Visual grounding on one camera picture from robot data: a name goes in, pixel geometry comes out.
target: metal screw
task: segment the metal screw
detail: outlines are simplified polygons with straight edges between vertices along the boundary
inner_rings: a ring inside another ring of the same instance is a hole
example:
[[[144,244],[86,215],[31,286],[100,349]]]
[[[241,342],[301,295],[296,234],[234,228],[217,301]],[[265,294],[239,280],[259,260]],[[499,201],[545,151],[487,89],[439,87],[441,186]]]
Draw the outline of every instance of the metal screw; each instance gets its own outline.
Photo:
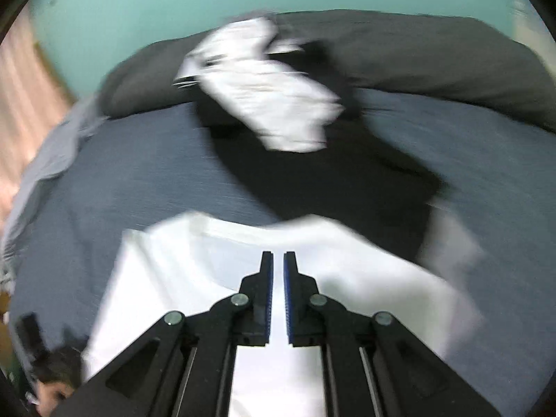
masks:
[[[313,304],[314,306],[319,306],[319,307],[325,305],[326,301],[328,301],[326,299],[326,296],[319,295],[319,294],[312,295],[312,297],[309,298],[309,302],[311,304]]]
[[[379,312],[375,315],[375,320],[379,325],[390,326],[392,324],[393,318],[391,313]]]
[[[164,316],[164,322],[170,326],[177,325],[181,321],[181,313],[173,310]]]
[[[243,293],[236,293],[231,298],[234,306],[245,306],[249,302],[249,297]]]

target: beige curtain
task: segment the beige curtain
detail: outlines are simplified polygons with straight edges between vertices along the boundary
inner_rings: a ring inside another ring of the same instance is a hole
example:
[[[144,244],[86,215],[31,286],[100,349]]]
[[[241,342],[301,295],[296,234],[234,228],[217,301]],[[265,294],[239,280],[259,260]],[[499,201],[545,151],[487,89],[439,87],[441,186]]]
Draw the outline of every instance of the beige curtain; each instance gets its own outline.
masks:
[[[69,106],[35,45],[25,8],[0,44],[0,234],[24,168]]]

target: gray fabric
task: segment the gray fabric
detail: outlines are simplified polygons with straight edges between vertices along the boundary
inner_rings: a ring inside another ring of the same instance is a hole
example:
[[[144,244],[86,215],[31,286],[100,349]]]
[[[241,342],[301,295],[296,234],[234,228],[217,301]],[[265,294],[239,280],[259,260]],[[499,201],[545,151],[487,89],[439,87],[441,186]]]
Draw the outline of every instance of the gray fabric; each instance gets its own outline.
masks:
[[[523,416],[556,366],[556,138],[484,108],[360,95],[375,130],[451,185],[444,202],[483,251],[467,287],[485,324],[450,365],[504,417]],[[276,221],[222,169],[192,109],[108,121],[84,145],[34,224],[10,309],[12,335],[31,311],[49,346],[65,327],[88,334],[125,228],[186,210],[250,225]]]
[[[26,244],[29,226],[46,200],[54,179],[73,163],[83,141],[94,135],[106,120],[95,96],[78,102],[66,118],[46,137],[33,161],[25,169],[12,210],[0,240],[3,273],[16,275],[21,249]]]
[[[484,252],[467,287],[485,323],[449,364],[504,417],[525,415],[556,368],[556,138],[485,108],[362,98],[378,135],[451,185],[445,200]]]
[[[556,130],[556,88],[541,61],[479,20],[354,10],[277,19],[295,36],[329,43],[354,86],[473,103]],[[152,44],[117,66],[100,91],[105,114],[121,118],[190,101],[172,82],[205,35]]]

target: blue fabric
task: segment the blue fabric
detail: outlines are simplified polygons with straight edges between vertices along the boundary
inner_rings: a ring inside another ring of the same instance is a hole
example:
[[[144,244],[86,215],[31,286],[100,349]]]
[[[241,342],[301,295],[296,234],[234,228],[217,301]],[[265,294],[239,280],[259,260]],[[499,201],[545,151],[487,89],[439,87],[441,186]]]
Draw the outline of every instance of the blue fabric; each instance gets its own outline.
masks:
[[[525,415],[556,366],[556,137],[471,105],[360,98],[374,130],[451,185],[445,199],[485,251],[468,277],[485,324],[449,364],[504,417]],[[87,141],[35,221],[12,323],[38,312],[50,346],[66,328],[88,334],[125,228],[187,210],[276,222],[221,167],[192,110],[109,121]]]
[[[525,415],[556,368],[556,136],[466,104],[360,98],[379,136],[449,183],[485,252],[468,277],[485,324],[448,363],[504,417]]]

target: gray pillow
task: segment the gray pillow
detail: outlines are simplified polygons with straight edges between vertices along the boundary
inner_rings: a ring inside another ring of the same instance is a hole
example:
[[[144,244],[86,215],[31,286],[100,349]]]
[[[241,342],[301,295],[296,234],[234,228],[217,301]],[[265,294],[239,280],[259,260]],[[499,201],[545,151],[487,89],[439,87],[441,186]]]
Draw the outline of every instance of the gray pillow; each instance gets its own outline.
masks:
[[[277,19],[326,42],[355,87],[481,105],[556,130],[556,87],[539,58],[479,20],[355,10]],[[206,33],[151,44],[118,65],[100,91],[104,113],[121,118],[190,101],[172,81]]]

